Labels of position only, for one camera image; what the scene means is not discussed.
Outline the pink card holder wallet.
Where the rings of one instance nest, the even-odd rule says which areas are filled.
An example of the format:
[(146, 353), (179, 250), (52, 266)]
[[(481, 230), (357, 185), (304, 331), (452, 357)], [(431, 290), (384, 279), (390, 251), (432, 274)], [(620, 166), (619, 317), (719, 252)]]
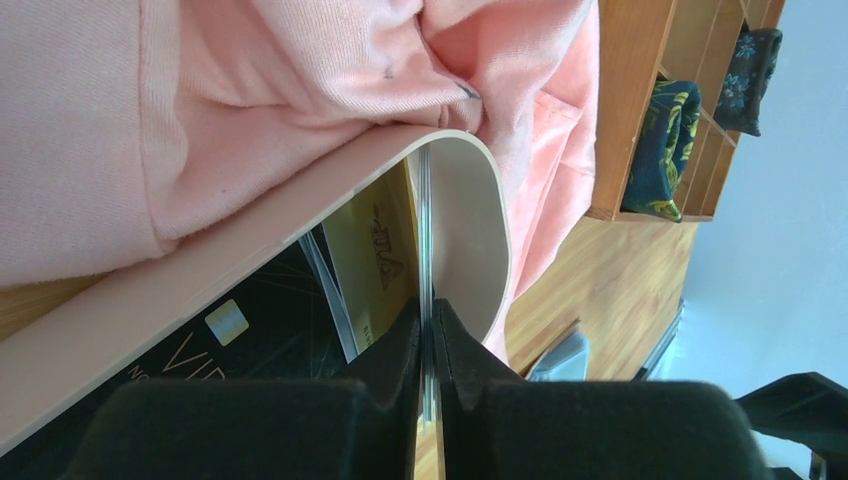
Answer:
[(525, 374), (531, 382), (579, 382), (588, 375), (590, 344), (579, 326), (564, 332)]

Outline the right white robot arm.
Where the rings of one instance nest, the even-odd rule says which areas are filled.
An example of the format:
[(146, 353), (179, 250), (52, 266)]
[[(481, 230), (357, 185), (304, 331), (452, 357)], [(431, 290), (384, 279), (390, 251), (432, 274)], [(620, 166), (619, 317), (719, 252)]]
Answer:
[(847, 477), (847, 388), (818, 372), (784, 376), (736, 399), (752, 429), (802, 444), (816, 479)]

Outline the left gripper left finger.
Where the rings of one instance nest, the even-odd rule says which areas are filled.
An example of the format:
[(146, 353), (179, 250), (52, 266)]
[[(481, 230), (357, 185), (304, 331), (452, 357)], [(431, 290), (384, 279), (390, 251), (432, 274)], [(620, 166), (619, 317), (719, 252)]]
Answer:
[(68, 479), (409, 479), (419, 302), (329, 379), (151, 380), (98, 410)]

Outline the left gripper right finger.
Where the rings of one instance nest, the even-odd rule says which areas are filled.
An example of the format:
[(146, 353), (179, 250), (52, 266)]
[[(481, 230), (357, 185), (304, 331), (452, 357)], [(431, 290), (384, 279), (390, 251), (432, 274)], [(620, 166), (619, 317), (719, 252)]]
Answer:
[(449, 479), (768, 479), (741, 408), (697, 382), (531, 382), (432, 307)]

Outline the gold VIP credit card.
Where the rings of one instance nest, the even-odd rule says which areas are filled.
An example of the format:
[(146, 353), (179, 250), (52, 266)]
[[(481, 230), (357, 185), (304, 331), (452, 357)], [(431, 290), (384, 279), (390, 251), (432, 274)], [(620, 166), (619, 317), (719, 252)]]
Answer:
[(403, 160), (321, 224), (358, 354), (418, 295), (417, 218)]

